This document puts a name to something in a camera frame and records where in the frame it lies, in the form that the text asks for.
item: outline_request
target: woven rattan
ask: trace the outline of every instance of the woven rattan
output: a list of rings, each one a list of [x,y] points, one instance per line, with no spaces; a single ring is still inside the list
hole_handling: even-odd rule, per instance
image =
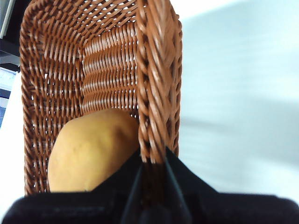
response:
[[[93,111],[138,119],[144,162],[178,154],[182,32],[169,0],[32,0],[20,44],[26,194],[49,191],[60,129]]]

